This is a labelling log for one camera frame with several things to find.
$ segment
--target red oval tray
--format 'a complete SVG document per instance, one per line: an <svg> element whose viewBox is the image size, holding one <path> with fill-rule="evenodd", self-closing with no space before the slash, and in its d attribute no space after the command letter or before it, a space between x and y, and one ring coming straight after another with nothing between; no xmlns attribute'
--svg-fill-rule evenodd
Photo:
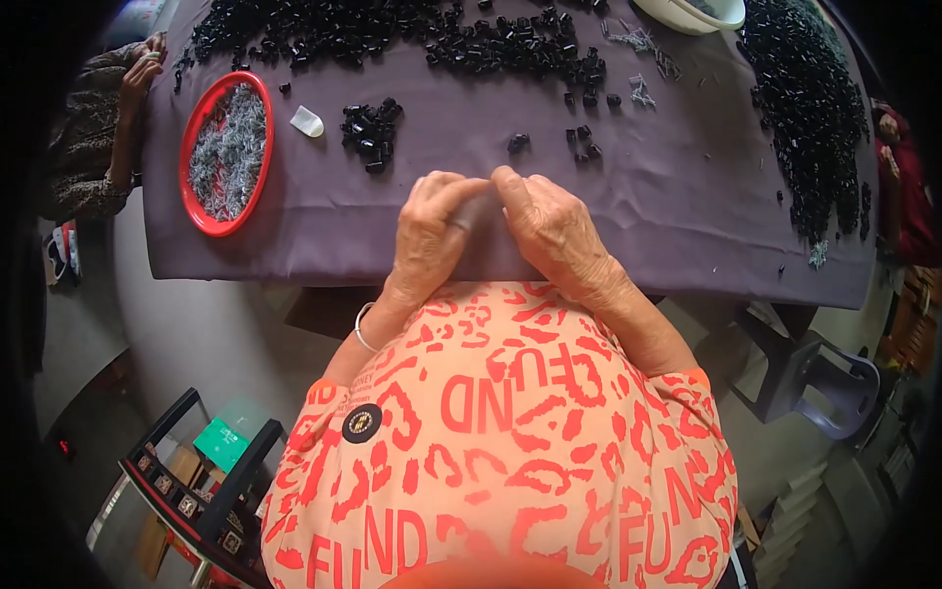
<svg viewBox="0 0 942 589"><path fill-rule="evenodd" d="M193 145L196 144L196 138L200 133L200 127L203 125L203 119L212 111L216 102L225 95L225 93L236 84L247 82L252 84L258 95L262 97L265 104L265 153L262 155L262 170L258 173L258 181L255 183L255 190L249 199L242 213L232 221L216 221L213 217L206 214L203 206L196 199L193 187L189 184L189 157L193 154ZM275 122L271 111L271 99L268 96L268 89L262 79L252 72L232 72L216 80L209 90L200 97L200 102L196 103L193 114L189 116L187 130L183 134L183 142L180 145L180 193L183 196L183 206L193 223L208 236L223 237L228 236L249 217L258 203L258 197L265 186L265 178L268 176L268 164L271 163L271 150L274 148Z"/></svg>

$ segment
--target orange patterned shirt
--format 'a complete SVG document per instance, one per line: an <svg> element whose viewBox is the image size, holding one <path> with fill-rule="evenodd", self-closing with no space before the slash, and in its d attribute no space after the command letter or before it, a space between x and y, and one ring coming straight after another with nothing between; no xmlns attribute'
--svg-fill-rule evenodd
<svg viewBox="0 0 942 589"><path fill-rule="evenodd" d="M311 386L265 501L279 588L374 589L497 552L706 589L736 469L702 370L648 379L552 285L461 283L351 387Z"/></svg>

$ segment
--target black round badge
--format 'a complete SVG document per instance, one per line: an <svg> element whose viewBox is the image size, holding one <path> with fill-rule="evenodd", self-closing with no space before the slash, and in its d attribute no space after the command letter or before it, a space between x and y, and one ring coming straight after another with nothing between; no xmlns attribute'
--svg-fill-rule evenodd
<svg viewBox="0 0 942 589"><path fill-rule="evenodd" d="M350 444L363 444L380 430L381 424L382 409L379 405L360 405L344 419L344 439Z"/></svg>

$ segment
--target purple tablecloth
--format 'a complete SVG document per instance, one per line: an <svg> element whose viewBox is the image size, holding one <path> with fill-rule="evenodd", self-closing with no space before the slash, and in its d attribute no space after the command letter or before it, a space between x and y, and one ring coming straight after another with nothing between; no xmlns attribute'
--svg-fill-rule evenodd
<svg viewBox="0 0 942 589"><path fill-rule="evenodd" d="M473 3L466 4L465 21L481 18ZM154 278L380 284L392 266L399 209L416 177L432 170L487 177L510 163L524 175L541 173L584 200L609 250L647 291L859 308L876 232L865 243L858 235L835 243L832 220L827 263L817 272L808 267L807 247L788 220L791 198L770 133L759 128L759 112L750 102L754 76L735 49L735 35L681 35L635 15L627 4L613 4L612 30L621 28L612 18L619 16L650 27L684 75L662 80L650 54L604 41L596 16L571 10L580 53L594 45L608 63L602 104L589 112L581 104L567 108L559 80L457 77L430 69L421 45L399 40L382 57L368 58L359 72L325 60L292 75L286 63L272 69L253 62L252 70L272 90L271 169L252 217L233 235L212 238L190 222L181 203L179 146L191 109L231 64L222 55L194 67L184 74L182 92L173 94L169 65L209 10L208 0L181 0L169 31L167 70L155 80L147 107L144 219ZM493 21L497 13L531 16L539 8L524 0L499 0L497 10L484 18ZM850 49L847 54L859 83ZM657 108L630 101L628 78L638 73ZM287 81L292 90L284 98L276 89ZM619 111L605 106L608 92L625 100ZM386 96L396 98L405 114L398 121L394 164L376 177L341 147L338 125L344 105L377 105ZM310 139L288 124L298 105L324 120L324 136ZM593 140L604 150L600 165L573 161L564 129L581 124L592 128ZM528 152L507 154L514 133L530 134ZM857 168L860 181L876 188L876 157L865 141L858 147ZM779 189L786 193L782 205L775 199ZM872 215L877 208L874 198ZM456 279L538 278L519 257L497 210L492 207L476 230Z"/></svg>

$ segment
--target bracelet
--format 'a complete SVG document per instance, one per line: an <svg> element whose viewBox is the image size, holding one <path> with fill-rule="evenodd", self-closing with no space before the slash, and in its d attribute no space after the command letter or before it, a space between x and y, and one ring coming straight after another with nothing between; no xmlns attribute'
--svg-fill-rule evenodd
<svg viewBox="0 0 942 589"><path fill-rule="evenodd" d="M373 306L374 304L376 303L373 302L373 303L367 303L363 305L363 308L360 309L360 312L356 314L356 320L353 322L353 333L356 334L356 338L360 340L360 343L363 344L364 348L366 348L367 350L370 350L373 353L380 353L379 350L367 344L363 340L363 336L360 334L360 318L364 315L366 310L369 309L369 307Z"/></svg>

